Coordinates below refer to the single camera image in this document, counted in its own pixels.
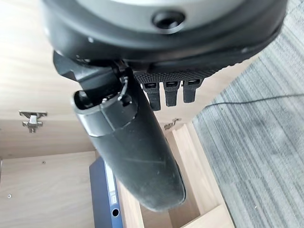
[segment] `wooden panel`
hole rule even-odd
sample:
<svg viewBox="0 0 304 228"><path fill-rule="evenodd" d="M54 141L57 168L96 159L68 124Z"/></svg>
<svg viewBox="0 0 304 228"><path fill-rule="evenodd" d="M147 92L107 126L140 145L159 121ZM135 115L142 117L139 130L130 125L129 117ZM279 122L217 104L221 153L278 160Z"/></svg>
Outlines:
<svg viewBox="0 0 304 228"><path fill-rule="evenodd" d="M228 209L193 124L188 123L182 128L174 130L173 135L200 214L204 215L218 205L223 205L228 215Z"/></svg>
<svg viewBox="0 0 304 228"><path fill-rule="evenodd" d="M117 188L123 227L144 228L142 211L138 200L119 181L117 181Z"/></svg>
<svg viewBox="0 0 304 228"><path fill-rule="evenodd" d="M94 161L94 152L3 160L0 227L94 228Z"/></svg>
<svg viewBox="0 0 304 228"><path fill-rule="evenodd" d="M25 118L19 116L18 110L47 111L48 117L42 121L61 121L60 132L62 134L58 135L62 140L70 137L68 127L72 121L75 121L75 124L77 122L70 99L72 94L80 89L80 86L74 81L59 76L54 69L52 47L44 34L39 0L2 0L0 9L0 121L24 121ZM182 88L180 88L177 106L167 107L161 84L162 106L161 111L155 112L155 115L162 128L175 117L182 119L178 125L189 122L253 60L254 58L242 64L227 67L205 79L197 90L196 102L191 104L183 103ZM14 134L19 129L19 125L15 128L13 124L10 124L10 128L7 128L5 123L1 122L0 128L5 128L5 134L10 136L10 144L6 143L5 152L2 153L4 157L11 154L8 152L10 146L15 157L40 155L27 147L23 147L22 153L16 151L16 147L21 148L24 143L24 138L19 137L19 133ZM78 137L78 134L82 134L82 129L79 127L73 130L75 138L79 139L79 144L82 142L83 145L88 145L86 137L83 139ZM49 136L48 138L49 143L56 142L56 140L56 137L52 139ZM32 145L39 145L39 148L44 146L44 141L37 142L33 139L30 142L29 137L27 137L27 141ZM44 154L79 151L68 145L72 145L69 139L65 145L57 145L56 150L45 150Z"/></svg>
<svg viewBox="0 0 304 228"><path fill-rule="evenodd" d="M19 120L0 120L0 156L31 157L94 150L78 121L43 121L37 133L29 133Z"/></svg>
<svg viewBox="0 0 304 228"><path fill-rule="evenodd" d="M153 212L141 205L144 228L172 228L169 213Z"/></svg>
<svg viewBox="0 0 304 228"><path fill-rule="evenodd" d="M184 184L186 187L186 193L187 193L186 200L181 206L169 210L172 227L180 228L183 225L187 224L188 222L190 222L190 221L194 220L195 218L197 218L198 216L200 216L200 213L199 213L200 211L196 204L195 197L193 195L193 190L192 190L191 184L189 182L189 178L188 178L186 169L184 167L184 164L182 162L180 152L176 145L174 136L172 133L169 133L166 135L166 138L171 147L174 158L179 165L180 172L183 176Z"/></svg>
<svg viewBox="0 0 304 228"><path fill-rule="evenodd" d="M233 226L225 207L220 205L182 228L233 228Z"/></svg>

